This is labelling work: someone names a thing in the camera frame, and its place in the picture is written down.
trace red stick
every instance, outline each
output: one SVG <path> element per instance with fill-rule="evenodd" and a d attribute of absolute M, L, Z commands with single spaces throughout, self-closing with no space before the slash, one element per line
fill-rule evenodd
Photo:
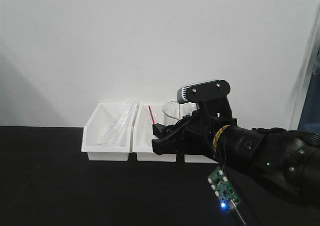
<path fill-rule="evenodd" d="M 151 106 L 148 106 L 149 107 L 149 112 L 150 112 L 150 116 L 151 116 L 151 119 L 152 119 L 152 123 L 155 124 L 155 119 L 154 119 L 154 115 L 152 114 L 152 111 L 151 111 Z"/>

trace white plastic bin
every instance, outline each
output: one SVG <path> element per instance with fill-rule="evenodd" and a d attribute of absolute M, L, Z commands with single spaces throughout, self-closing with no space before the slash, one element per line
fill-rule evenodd
<path fill-rule="evenodd" d="M 133 105 L 128 127 L 124 129 L 120 141 L 113 145 L 98 145 L 98 139 L 111 127 L 123 104 L 98 103 L 92 116 L 84 126 L 82 152 L 87 152 L 89 160 L 127 161 L 132 152 L 132 130 L 137 113 L 137 104 Z"/>
<path fill-rule="evenodd" d="M 136 152 L 138 161 L 162 161 L 175 162 L 175 154 L 157 155 L 152 150 L 151 140 L 155 139 L 152 134 L 152 120 L 148 109 L 150 104 L 140 104 L 133 127 L 132 151 Z M 150 105 L 156 123 L 164 123 L 162 105 Z"/>
<path fill-rule="evenodd" d="M 202 155 L 184 155 L 184 162 L 192 163 L 217 163 L 216 161 Z"/>

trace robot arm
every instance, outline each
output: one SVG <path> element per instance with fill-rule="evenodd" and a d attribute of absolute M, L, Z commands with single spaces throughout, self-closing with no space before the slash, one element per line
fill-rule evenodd
<path fill-rule="evenodd" d="M 154 124 L 158 154 L 204 155 L 251 176 L 265 189 L 287 200 L 320 205 L 320 135 L 281 128 L 237 126 L 227 99 L 227 81 L 187 85 L 178 90 L 179 103 L 197 110 L 175 125 Z"/>

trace green circuit board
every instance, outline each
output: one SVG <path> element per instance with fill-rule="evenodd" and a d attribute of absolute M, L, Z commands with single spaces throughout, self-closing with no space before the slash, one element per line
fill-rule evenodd
<path fill-rule="evenodd" d="M 208 181 L 220 201 L 221 208 L 225 210 L 226 213 L 234 210 L 241 202 L 236 191 L 219 166 L 209 175 Z"/>

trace black tabletop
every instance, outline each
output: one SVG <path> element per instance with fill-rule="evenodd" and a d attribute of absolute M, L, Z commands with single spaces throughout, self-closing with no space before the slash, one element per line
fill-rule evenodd
<path fill-rule="evenodd" d="M 207 181 L 214 164 L 89 161 L 82 128 L 0 127 L 0 225 L 238 225 Z M 231 169 L 249 225 L 320 225 Z"/>

